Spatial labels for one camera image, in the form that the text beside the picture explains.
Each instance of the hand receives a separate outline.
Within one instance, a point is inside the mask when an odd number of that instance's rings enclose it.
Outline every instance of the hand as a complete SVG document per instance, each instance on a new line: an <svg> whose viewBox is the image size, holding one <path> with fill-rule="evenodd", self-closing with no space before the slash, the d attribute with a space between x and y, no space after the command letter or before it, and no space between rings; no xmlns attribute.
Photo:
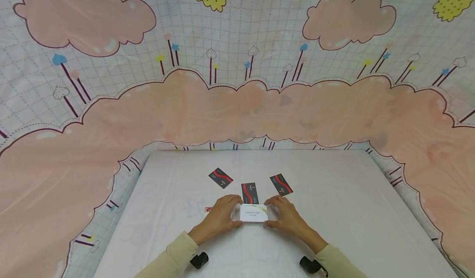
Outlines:
<svg viewBox="0 0 475 278"><path fill-rule="evenodd" d="M279 208L278 221L266 221L269 228L278 229L289 235L298 237L308 227L300 217L293 203L282 196L274 196L264 202L264 205L272 204Z"/></svg>
<svg viewBox="0 0 475 278"><path fill-rule="evenodd" d="M201 246L212 238L240 227L242 221L231 220L231 212L237 203L242 204L242 199L235 194L228 194L219 198L206 218L195 226L188 235L198 246Z"/></svg>
<svg viewBox="0 0 475 278"><path fill-rule="evenodd" d="M266 221L269 228L277 229L289 235L299 238L315 253L322 251L328 243L311 227L307 225L297 212L293 203L281 196L274 196L264 202L264 205L272 204L279 208L278 221Z"/></svg>

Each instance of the table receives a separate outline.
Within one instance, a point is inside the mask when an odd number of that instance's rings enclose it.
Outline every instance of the table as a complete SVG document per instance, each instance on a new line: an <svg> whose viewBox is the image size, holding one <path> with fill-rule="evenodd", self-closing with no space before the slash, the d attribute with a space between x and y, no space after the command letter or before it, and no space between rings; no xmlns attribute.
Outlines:
<svg viewBox="0 0 475 278"><path fill-rule="evenodd" d="M224 190L208 175L221 168L234 181ZM182 231L204 218L204 207L256 182L259 202L286 197L329 243L369 278L456 278L371 157L360 150L157 151L150 155L94 277L130 278ZM299 260L313 254L299 240L262 224L244 224L200 248L209 262L184 277L309 277ZM324 277L322 274L313 277Z"/></svg>

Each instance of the grid pattern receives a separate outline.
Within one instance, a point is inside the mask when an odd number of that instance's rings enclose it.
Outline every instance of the grid pattern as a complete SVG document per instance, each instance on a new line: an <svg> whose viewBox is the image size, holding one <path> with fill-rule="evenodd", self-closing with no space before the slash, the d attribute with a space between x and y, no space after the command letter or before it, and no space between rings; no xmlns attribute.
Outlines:
<svg viewBox="0 0 475 278"><path fill-rule="evenodd" d="M299 78L300 82L313 84L322 79L344 79L354 82L363 68L363 61L372 60L372 65L381 56L385 46L392 42L388 51L390 58L381 65L379 72L397 79L406 68L408 59L415 53L421 58L414 63L405 82L417 88L431 87L440 75L441 69L451 68L458 57L465 57L468 65L459 68L444 82L439 90L448 101L448 110L459 119L466 116L475 106L475 84L472 81L475 65L475 11L471 8L462 12L453 22L441 22L432 14L437 0L383 0L383 5L393 5L397 10L396 24L385 35L372 38L365 44L350 43L346 47L327 51L319 47L318 41L307 41L302 37L306 10L319 0L227 0L223 12L213 12L196 0L144 0L157 17L156 27L144 35L141 44L127 44L110 57L90 57L71 46L49 49L32 40L25 21L12 11L13 4L21 0L0 0L0 130L9 138L0 139L0 150L16 138L40 128L62 129L78 118L71 113L62 100L53 97L57 87L70 84L60 66L51 62L55 53L64 55L68 62L66 69L78 70L81 81L92 100L100 97L117 97L123 91L139 83L162 80L160 64L155 62L158 54L165 55L165 72L172 71L169 62L166 32L172 34L171 41L179 45L181 67L197 71L205 80L209 77L210 48L216 51L213 62L219 65L218 83L239 87L245 80L244 63L251 60L249 50L255 46L259 52L254 56L252 77L264 81L268 87L280 88L284 67L292 66L290 75L298 69L299 48L308 44L303 55L307 57ZM372 66L363 70L362 78L369 74ZM93 102L84 104L71 90L68 99L81 116ZM465 121L475 124L475 115ZM263 139L240 144L239 149L259 149ZM215 149L232 149L228 141L217 144ZM313 149L314 144L295 144L280 141L274 149ZM153 143L134 154L142 163L153 149L173 150L172 144ZM209 145L189 147L190 150L207 150ZM366 149L366 144L355 144L351 149ZM371 156L384 171L395 168L393 160ZM126 204L138 178L137 172L121 168L115 176L111 198ZM420 210L418 194L405 184L396 190L412 207L429 235L439 232L431 226L424 212ZM120 213L111 212L103 205L85 231L92 231L101 243L94 255L90 248L74 243L65 277L91 277L106 248Z"/></svg>

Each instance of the pink star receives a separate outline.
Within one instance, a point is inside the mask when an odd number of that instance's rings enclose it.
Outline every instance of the pink star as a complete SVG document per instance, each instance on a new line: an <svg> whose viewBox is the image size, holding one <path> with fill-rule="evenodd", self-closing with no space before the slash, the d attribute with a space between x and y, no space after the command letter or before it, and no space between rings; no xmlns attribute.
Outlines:
<svg viewBox="0 0 475 278"><path fill-rule="evenodd" d="M74 69L71 71L71 73L69 73L69 75L72 79L78 79L81 74L78 72L78 70Z"/></svg>

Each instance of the black business card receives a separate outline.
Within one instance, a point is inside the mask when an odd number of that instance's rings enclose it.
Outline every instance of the black business card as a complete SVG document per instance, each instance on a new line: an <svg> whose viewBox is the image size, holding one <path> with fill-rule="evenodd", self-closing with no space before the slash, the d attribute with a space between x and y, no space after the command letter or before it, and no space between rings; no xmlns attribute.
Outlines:
<svg viewBox="0 0 475 278"><path fill-rule="evenodd" d="M226 186L231 184L233 181L231 177L226 175L225 172L223 172L221 169L215 169L211 174L209 174L209 177L213 179L213 181L216 182L219 186L221 186L222 189L225 189Z"/></svg>
<svg viewBox="0 0 475 278"><path fill-rule="evenodd" d="M244 183L241 184L242 188L242 200L244 204L259 204L259 198L257 197L256 184Z"/></svg>
<svg viewBox="0 0 475 278"><path fill-rule="evenodd" d="M288 185L287 181L285 180L282 174L278 174L275 176L270 177L270 180L275 186L275 189L281 196L285 196L286 194L293 193L292 188Z"/></svg>

